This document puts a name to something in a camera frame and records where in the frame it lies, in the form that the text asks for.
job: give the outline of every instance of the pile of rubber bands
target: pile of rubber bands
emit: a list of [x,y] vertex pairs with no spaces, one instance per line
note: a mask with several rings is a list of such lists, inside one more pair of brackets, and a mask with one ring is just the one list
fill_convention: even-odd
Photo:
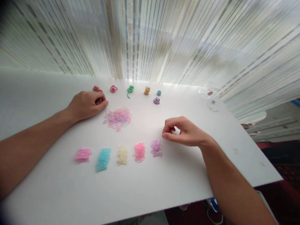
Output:
[[104,118],[103,124],[117,131],[121,131],[122,127],[126,127],[131,122],[130,110],[126,107],[106,112]]

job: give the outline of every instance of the forearm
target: forearm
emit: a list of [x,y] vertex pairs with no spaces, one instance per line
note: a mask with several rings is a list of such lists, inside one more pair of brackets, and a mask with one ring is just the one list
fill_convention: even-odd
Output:
[[68,111],[63,110],[0,142],[0,199],[27,176],[54,142],[75,122]]
[[233,224],[276,224],[248,181],[213,139],[200,146],[212,189],[224,216]]

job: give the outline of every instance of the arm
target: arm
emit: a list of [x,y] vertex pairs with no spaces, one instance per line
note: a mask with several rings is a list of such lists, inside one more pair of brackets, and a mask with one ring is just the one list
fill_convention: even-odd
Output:
[[1,141],[0,199],[6,197],[29,174],[67,129],[79,120],[96,115],[107,104],[101,92],[80,92],[66,109]]
[[[180,129],[179,135],[172,133],[175,127]],[[211,136],[187,118],[178,117],[165,121],[162,137],[201,149],[215,198],[224,216],[233,224],[277,224],[260,196]]]

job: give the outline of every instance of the hand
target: hand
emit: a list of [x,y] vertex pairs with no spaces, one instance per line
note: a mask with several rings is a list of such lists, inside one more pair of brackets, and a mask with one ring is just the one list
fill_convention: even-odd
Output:
[[[175,127],[180,130],[179,135],[173,134]],[[162,137],[172,142],[198,147],[213,140],[210,135],[183,116],[167,119],[162,130]]]
[[102,92],[82,91],[74,96],[69,106],[65,109],[74,122],[95,116],[108,105]]

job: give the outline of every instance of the white cable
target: white cable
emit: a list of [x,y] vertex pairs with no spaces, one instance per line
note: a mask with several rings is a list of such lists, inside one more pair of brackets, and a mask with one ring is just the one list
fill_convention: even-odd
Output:
[[223,223],[223,214],[222,214],[222,219],[221,219],[221,222],[219,222],[219,223],[215,223],[210,217],[209,217],[209,215],[208,215],[208,211],[210,210],[210,208],[208,208],[207,209],[207,216],[208,216],[208,218],[210,219],[210,221],[214,224],[214,225],[221,225],[222,223]]

